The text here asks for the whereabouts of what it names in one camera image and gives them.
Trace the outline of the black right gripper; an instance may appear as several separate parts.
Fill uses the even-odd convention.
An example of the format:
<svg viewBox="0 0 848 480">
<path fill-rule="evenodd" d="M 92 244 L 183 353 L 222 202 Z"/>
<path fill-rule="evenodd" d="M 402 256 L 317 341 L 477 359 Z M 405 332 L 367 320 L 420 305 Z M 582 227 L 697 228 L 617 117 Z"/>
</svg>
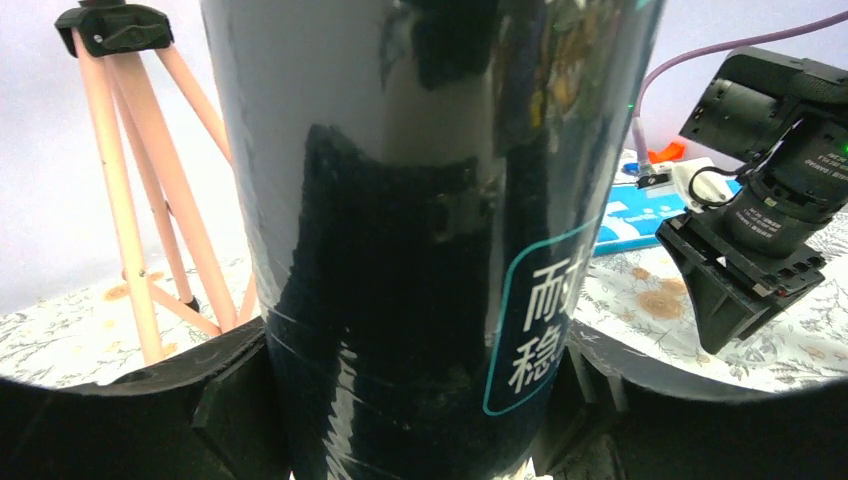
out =
<svg viewBox="0 0 848 480">
<path fill-rule="evenodd" d="M 802 119 L 727 204 L 661 224 L 705 351 L 751 337 L 823 282 L 807 241 L 846 203 L 846 123 Z"/>
</svg>

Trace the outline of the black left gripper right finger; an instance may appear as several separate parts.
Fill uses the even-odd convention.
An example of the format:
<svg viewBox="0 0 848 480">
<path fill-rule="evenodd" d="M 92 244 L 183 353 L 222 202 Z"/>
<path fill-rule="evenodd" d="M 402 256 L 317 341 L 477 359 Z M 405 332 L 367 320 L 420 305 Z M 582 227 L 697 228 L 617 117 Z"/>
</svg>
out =
<svg viewBox="0 0 848 480">
<path fill-rule="evenodd" d="M 531 452 L 556 479 L 843 479 L 847 384 L 751 390 L 576 322 Z"/>
</svg>

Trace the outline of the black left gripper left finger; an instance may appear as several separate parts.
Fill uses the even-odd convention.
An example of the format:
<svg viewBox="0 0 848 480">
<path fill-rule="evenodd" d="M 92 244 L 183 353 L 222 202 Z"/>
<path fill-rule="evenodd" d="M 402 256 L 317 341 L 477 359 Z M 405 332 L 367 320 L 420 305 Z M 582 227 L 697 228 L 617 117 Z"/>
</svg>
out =
<svg viewBox="0 0 848 480">
<path fill-rule="evenodd" d="M 107 385 L 1 383 L 5 479 L 286 479 L 290 463 L 260 319 Z"/>
</svg>

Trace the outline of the black shuttlecock tube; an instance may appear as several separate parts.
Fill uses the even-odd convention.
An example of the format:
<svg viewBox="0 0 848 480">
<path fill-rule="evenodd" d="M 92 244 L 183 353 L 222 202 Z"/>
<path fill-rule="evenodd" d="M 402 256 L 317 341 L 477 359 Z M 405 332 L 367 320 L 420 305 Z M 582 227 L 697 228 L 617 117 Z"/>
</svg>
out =
<svg viewBox="0 0 848 480">
<path fill-rule="evenodd" d="M 517 472 L 664 3 L 201 9 L 295 477 Z"/>
</svg>

